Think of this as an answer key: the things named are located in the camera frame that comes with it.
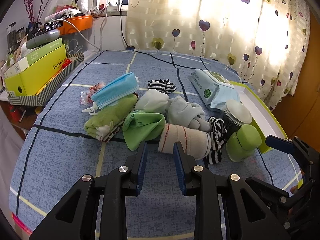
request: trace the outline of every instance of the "green cup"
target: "green cup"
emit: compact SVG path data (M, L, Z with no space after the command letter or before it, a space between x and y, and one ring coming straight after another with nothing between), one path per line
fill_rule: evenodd
M244 124L234 132L226 144L228 157L233 162L241 162L254 154L262 143L261 137L252 125Z

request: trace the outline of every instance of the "beige sock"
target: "beige sock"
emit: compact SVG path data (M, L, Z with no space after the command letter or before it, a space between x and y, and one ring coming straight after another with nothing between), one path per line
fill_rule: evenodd
M181 142L184 152L196 160L207 156L211 149L211 139L207 133L166 123L161 134L158 151L173 154L175 142Z

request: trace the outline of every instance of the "striped box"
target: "striped box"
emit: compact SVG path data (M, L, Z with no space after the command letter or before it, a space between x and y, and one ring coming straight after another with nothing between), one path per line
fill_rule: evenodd
M83 53L68 54L67 58L76 58L64 70L62 70L45 88L35 96L11 97L8 96L11 105L17 106L43 106L54 89L84 60Z

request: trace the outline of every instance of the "yellow-green box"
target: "yellow-green box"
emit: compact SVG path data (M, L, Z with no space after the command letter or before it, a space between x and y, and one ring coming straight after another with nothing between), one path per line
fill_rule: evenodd
M10 96L32 96L57 73L65 61L66 47L55 49L42 57L22 73L4 80L6 90Z

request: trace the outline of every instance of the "black and white striped sock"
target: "black and white striped sock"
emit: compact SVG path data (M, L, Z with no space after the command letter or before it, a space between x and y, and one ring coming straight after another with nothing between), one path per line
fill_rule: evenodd
M209 132L211 137L212 150L205 157L209 164L221 162L221 149L226 142L227 130L224 126L224 121L220 118L210 117L208 122L212 125L212 130Z
M156 89L161 93L170 94L174 92L177 88L176 85L170 82L169 79L159 79L148 81L148 89Z

